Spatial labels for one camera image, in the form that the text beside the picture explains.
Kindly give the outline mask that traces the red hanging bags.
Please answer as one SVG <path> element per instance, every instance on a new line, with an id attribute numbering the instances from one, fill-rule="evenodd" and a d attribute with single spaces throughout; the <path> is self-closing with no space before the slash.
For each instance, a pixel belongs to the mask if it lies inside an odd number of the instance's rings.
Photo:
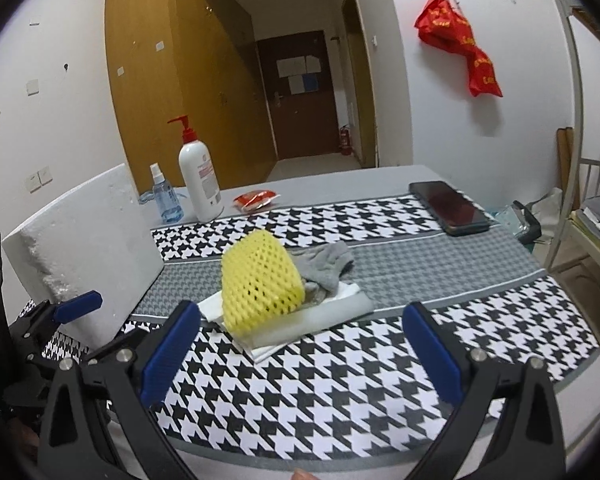
<path id="1" fill-rule="evenodd" d="M 503 96 L 489 55 L 478 47 L 468 19 L 451 0 L 427 0 L 414 27 L 424 44 L 465 59 L 472 96 Z"/>

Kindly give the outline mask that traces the dark brown entrance door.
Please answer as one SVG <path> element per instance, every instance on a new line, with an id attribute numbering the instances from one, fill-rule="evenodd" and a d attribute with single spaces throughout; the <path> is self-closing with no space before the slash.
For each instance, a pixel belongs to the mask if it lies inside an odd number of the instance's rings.
<path id="1" fill-rule="evenodd" d="M 321 30 L 257 42 L 280 159 L 339 151 L 339 124 L 325 34 Z"/>

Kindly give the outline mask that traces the red snack packet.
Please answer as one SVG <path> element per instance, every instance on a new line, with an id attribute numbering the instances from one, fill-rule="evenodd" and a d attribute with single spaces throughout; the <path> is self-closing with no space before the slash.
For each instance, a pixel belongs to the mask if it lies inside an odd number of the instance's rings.
<path id="1" fill-rule="evenodd" d="M 245 192 L 233 200 L 233 205 L 243 214 L 251 214 L 253 211 L 270 206 L 279 194 L 271 190 L 254 190 Z"/>

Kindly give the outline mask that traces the white styrofoam box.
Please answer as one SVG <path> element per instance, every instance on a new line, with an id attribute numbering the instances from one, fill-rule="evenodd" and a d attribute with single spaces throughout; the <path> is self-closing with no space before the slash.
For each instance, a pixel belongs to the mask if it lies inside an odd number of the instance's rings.
<path id="1" fill-rule="evenodd" d="M 37 304 L 99 292 L 99 309 L 60 328 L 90 349 L 114 339 L 164 267 L 125 164 L 59 196 L 2 246 Z"/>

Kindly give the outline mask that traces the blue spray bottle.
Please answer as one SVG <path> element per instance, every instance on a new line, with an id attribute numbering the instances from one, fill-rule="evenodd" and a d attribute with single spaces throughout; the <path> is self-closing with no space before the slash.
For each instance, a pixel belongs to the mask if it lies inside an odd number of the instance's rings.
<path id="1" fill-rule="evenodd" d="M 162 222 L 166 224 L 179 222 L 184 217 L 184 211 L 173 186 L 166 180 L 160 166 L 156 162 L 150 165 L 150 172 L 154 181 L 152 195 L 157 204 Z"/>

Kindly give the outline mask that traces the houndstooth table mat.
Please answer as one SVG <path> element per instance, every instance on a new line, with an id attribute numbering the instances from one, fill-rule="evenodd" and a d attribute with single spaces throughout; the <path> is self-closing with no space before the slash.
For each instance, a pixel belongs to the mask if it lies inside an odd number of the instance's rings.
<path id="1" fill-rule="evenodd" d="M 348 244 L 344 278 L 374 308 L 264 360 L 204 323 L 156 411 L 189 453 L 253 466 L 324 464 L 427 445 L 450 410 L 405 339 L 402 310 L 413 301 L 467 347 L 513 363 L 537 356 L 558 384 L 600 352 L 567 293 L 501 226 L 449 236 L 408 194 L 156 229 L 164 267 L 125 328 L 155 330 L 179 301 L 217 292 L 222 253 L 256 229 L 290 249 Z"/>

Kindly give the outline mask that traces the wooden wardrobe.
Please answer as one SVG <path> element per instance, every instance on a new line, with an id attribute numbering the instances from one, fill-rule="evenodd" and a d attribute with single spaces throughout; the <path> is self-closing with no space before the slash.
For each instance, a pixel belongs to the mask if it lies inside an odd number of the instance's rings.
<path id="1" fill-rule="evenodd" d="M 266 180 L 277 162 L 250 14 L 236 0 L 105 0 L 112 102 L 138 192 L 158 164 L 183 185 L 186 116 L 221 188 Z"/>

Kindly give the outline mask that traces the wooden sticks against wall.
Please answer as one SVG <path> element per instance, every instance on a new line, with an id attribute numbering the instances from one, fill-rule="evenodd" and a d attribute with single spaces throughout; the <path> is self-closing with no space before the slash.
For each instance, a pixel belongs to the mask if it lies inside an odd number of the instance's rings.
<path id="1" fill-rule="evenodd" d="M 573 128 L 559 128 L 556 131 L 559 181 L 562 192 L 567 192 L 573 148 Z"/>

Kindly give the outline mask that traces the yellow foam fruit net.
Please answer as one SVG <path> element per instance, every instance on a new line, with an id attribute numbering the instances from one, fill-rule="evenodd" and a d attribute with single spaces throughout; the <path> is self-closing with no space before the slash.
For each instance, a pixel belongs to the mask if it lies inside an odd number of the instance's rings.
<path id="1" fill-rule="evenodd" d="M 298 310 L 306 291 L 283 244 L 272 233 L 255 230 L 222 255 L 221 298 L 226 329 L 245 336 Z"/>

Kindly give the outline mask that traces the white towel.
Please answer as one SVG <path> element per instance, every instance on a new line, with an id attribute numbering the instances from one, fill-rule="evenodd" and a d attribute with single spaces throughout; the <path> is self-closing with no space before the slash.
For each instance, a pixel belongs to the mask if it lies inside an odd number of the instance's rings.
<path id="1" fill-rule="evenodd" d="M 316 335 L 342 323 L 360 318 L 374 310 L 373 301 L 358 284 L 340 282 L 335 296 L 316 306 L 301 308 L 268 321 L 247 335 L 230 333 L 234 343 L 255 363 L 261 363 L 306 335 Z"/>

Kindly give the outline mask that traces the metal bunk bed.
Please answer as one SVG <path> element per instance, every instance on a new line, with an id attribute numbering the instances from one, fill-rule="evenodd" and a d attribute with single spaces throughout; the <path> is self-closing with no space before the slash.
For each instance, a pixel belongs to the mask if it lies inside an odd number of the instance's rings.
<path id="1" fill-rule="evenodd" d="M 570 146 L 570 163 L 567 186 L 562 200 L 557 231 L 550 242 L 550 249 L 545 258 L 545 266 L 550 272 L 565 272 L 572 264 L 556 263 L 558 252 L 565 242 L 573 242 L 585 257 L 600 268 L 600 234 L 594 233 L 593 220 L 577 211 L 584 203 L 595 196 L 600 196 L 600 157 L 591 158 L 583 155 L 584 147 L 584 89 L 580 52 L 574 36 L 571 21 L 580 14 L 587 14 L 580 0 L 555 0 L 558 14 L 562 20 L 567 50 L 570 58 L 574 99 L 574 126 Z"/>

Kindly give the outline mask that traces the red fire extinguisher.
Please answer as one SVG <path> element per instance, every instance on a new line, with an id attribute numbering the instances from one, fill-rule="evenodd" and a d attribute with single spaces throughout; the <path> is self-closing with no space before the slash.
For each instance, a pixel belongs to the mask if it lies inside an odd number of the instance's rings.
<path id="1" fill-rule="evenodd" d="M 350 156 L 352 154 L 350 129 L 348 126 L 342 126 L 339 129 L 339 148 L 340 153 L 344 156 Z"/>

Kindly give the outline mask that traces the white pump lotion bottle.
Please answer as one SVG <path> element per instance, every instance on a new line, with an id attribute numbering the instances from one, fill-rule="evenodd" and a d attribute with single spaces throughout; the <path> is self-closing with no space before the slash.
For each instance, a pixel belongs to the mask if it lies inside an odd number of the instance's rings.
<path id="1" fill-rule="evenodd" d="M 207 145 L 198 139 L 189 125 L 187 115 L 169 120 L 182 124 L 183 146 L 178 153 L 178 164 L 185 182 L 194 214 L 200 223 L 207 223 L 222 214 L 221 191 Z"/>

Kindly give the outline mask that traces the white wall switches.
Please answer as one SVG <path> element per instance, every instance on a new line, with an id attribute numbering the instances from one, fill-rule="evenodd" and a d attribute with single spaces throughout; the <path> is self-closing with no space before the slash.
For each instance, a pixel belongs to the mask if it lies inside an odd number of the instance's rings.
<path id="1" fill-rule="evenodd" d="M 29 193 L 34 193 L 45 185 L 53 181 L 52 172 L 49 166 L 38 170 L 35 174 L 30 174 L 24 179 L 24 186 Z"/>

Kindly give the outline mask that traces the grey sock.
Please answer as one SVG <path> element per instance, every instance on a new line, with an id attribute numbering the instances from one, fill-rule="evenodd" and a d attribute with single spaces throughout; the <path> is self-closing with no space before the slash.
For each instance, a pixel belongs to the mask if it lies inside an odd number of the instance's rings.
<path id="1" fill-rule="evenodd" d="M 354 257 L 345 242 L 336 242 L 288 252 L 304 287 L 303 307 L 313 307 L 338 292 L 340 276 L 352 266 Z"/>

